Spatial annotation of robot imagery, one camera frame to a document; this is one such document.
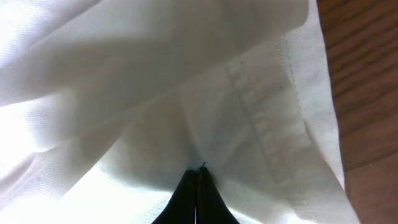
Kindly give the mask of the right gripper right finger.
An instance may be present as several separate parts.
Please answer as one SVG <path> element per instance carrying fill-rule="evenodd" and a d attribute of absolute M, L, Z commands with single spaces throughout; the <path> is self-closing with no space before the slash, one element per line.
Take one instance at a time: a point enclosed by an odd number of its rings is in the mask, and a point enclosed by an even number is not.
<path fill-rule="evenodd" d="M 197 181 L 197 223 L 239 224 L 224 203 L 206 167 L 199 168 Z"/>

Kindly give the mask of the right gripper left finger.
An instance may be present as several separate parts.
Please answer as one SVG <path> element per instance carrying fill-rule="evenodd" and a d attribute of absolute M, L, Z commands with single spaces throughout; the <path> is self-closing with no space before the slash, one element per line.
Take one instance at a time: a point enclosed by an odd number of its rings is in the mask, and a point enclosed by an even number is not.
<path fill-rule="evenodd" d="M 197 172 L 186 170 L 168 204 L 152 224 L 194 224 Z"/>

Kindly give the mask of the white t-shirt with logo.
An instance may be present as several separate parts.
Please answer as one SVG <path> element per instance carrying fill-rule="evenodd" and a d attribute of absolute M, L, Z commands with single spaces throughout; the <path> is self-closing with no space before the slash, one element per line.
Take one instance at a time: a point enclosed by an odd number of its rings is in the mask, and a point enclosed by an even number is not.
<path fill-rule="evenodd" d="M 316 1 L 1 2 L 1 222 L 357 223 Z"/>

